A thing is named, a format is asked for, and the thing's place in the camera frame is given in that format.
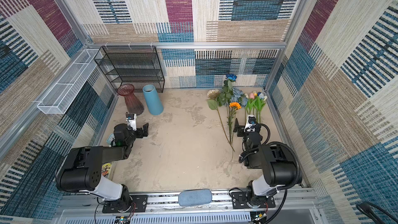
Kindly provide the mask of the dark blue rose stem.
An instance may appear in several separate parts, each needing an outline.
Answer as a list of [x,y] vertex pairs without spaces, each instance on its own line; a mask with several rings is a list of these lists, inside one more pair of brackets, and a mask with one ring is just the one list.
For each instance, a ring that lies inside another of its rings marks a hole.
[[237,96],[237,93],[235,92],[235,88],[233,86],[236,80],[237,76],[235,74],[226,74],[226,79],[224,80],[223,90],[226,94],[226,98],[231,101]]

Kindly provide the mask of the pale blue rose bouquet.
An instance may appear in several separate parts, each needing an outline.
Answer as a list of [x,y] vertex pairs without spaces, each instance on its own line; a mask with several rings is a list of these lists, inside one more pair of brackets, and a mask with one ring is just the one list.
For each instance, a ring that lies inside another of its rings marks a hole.
[[235,88],[235,92],[237,93],[237,96],[236,96],[236,98],[234,98],[231,101],[231,100],[226,98],[226,94],[225,94],[225,92],[223,90],[223,86],[222,86],[222,89],[221,89],[221,94],[218,96],[218,99],[217,99],[217,101],[219,103],[219,106],[223,106],[223,105],[227,106],[231,102],[238,102],[241,105],[241,107],[244,107],[244,105],[242,103],[242,99],[243,99],[244,93],[241,90],[239,90],[238,88],[234,87]]

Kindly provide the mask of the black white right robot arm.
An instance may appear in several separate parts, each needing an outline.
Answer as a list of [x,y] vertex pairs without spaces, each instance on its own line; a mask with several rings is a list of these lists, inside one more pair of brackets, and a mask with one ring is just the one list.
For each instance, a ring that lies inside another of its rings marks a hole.
[[258,169],[262,175],[248,183],[244,195],[234,190],[231,198],[236,208],[275,207],[273,196],[286,192],[300,184],[302,173],[299,159],[294,151],[281,142],[271,142],[271,131],[264,123],[258,123],[253,115],[245,125],[235,120],[233,132],[243,139],[243,152],[238,158],[248,169]]

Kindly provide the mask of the light blue cylindrical vase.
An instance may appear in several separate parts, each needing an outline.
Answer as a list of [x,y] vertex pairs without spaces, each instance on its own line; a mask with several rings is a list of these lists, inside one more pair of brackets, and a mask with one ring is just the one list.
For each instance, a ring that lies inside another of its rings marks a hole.
[[150,114],[157,116],[163,110],[163,104],[160,100],[156,87],[154,85],[146,85],[143,87],[143,94]]

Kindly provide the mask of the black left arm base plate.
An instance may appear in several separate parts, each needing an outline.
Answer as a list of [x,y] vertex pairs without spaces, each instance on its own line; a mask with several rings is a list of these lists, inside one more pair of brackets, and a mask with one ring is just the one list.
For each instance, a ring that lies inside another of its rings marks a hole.
[[143,213],[146,211],[148,195],[130,195],[127,200],[105,201],[103,214]]

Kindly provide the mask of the cream sunflower with stem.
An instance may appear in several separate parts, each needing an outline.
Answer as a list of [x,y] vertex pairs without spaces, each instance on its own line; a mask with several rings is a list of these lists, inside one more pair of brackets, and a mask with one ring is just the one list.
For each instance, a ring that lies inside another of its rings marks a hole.
[[217,99],[218,99],[218,96],[219,96],[220,94],[221,94],[221,92],[220,92],[219,89],[212,89],[212,90],[209,90],[209,91],[207,92],[207,100],[206,100],[206,101],[207,101],[208,107],[209,107],[212,111],[216,111],[216,112],[217,112],[218,117],[219,117],[219,120],[220,120],[220,123],[221,123],[222,130],[223,130],[224,135],[225,135],[225,138],[226,138],[228,144],[231,146],[232,150],[234,151],[234,148],[232,147],[232,143],[231,143],[230,139],[229,139],[228,136],[227,136],[225,127],[224,127],[223,122],[222,122],[222,119],[221,119],[221,114],[220,114],[220,111],[219,111],[219,103],[218,103]]

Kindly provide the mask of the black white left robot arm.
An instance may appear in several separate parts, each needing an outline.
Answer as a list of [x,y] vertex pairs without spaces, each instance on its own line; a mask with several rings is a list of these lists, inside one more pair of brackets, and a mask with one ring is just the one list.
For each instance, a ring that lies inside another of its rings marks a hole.
[[110,147],[87,146],[70,150],[56,177],[57,188],[70,193],[85,193],[103,199],[103,213],[133,212],[136,200],[124,184],[115,183],[102,175],[106,163],[129,158],[136,139],[148,136],[149,124],[132,128],[122,123],[114,127],[115,139]]

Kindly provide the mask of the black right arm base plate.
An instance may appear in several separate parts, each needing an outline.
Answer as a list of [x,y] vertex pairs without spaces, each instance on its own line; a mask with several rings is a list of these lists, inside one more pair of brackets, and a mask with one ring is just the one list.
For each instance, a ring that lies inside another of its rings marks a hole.
[[271,198],[267,198],[265,201],[260,201],[260,203],[250,203],[247,200],[246,193],[242,191],[229,191],[229,196],[232,198],[232,204],[234,209],[245,209],[245,208],[275,208],[276,203]]

